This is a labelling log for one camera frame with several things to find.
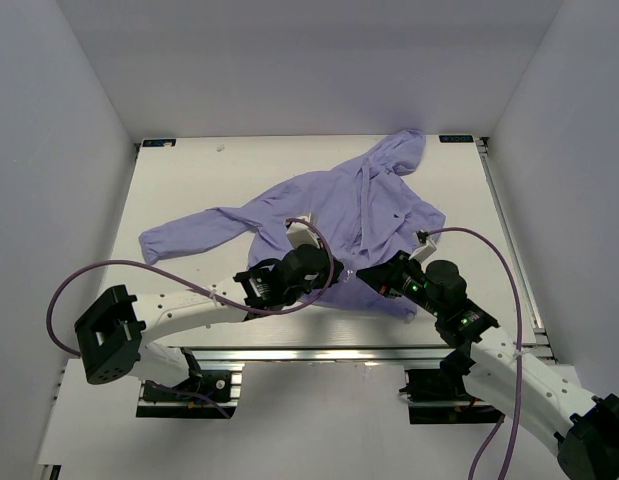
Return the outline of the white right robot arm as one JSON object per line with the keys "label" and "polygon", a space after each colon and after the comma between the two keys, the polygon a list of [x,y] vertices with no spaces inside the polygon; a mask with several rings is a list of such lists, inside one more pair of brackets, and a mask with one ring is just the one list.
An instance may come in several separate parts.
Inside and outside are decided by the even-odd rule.
{"label": "white right robot arm", "polygon": [[403,251],[357,272],[379,295],[432,314],[452,351],[440,363],[450,397],[482,400],[534,435],[570,479],[619,478],[619,397],[599,397],[516,349],[497,320],[470,300],[457,266],[421,266]]}

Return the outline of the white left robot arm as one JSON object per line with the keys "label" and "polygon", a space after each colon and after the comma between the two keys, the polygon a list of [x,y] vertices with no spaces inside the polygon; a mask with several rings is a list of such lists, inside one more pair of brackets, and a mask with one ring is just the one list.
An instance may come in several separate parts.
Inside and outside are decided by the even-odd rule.
{"label": "white left robot arm", "polygon": [[326,250],[304,244],[208,287],[150,295],[110,287],[74,325],[86,379],[103,385],[130,375],[191,398],[201,378],[193,355],[161,344],[161,338],[270,316],[326,290],[341,271],[341,262]]}

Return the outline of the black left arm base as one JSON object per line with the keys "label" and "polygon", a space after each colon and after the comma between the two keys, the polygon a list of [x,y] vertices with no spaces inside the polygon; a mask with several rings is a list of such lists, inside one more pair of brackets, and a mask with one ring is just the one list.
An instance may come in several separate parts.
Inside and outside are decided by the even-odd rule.
{"label": "black left arm base", "polygon": [[243,364],[201,365],[201,375],[176,387],[143,382],[137,418],[229,420],[240,397]]}

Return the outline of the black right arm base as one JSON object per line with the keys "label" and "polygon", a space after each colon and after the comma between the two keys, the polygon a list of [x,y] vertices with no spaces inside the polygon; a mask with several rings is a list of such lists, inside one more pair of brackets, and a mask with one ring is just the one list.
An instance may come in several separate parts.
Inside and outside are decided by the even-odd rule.
{"label": "black right arm base", "polygon": [[451,385],[439,369],[408,369],[399,395],[411,425],[494,424],[501,412]]}

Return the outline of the lilac zip jacket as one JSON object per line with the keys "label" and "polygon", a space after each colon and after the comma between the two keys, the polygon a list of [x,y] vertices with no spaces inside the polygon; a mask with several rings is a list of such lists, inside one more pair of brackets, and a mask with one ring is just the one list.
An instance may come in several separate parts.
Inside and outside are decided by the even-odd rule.
{"label": "lilac zip jacket", "polygon": [[444,226],[445,216],[421,199],[403,178],[418,168],[426,138],[406,129],[389,135],[365,154],[329,171],[298,175],[241,207],[214,207],[143,232],[143,259],[160,260],[203,253],[252,230],[248,264],[282,258],[290,249],[284,222],[304,214],[325,236],[346,271],[411,252],[416,232]]}

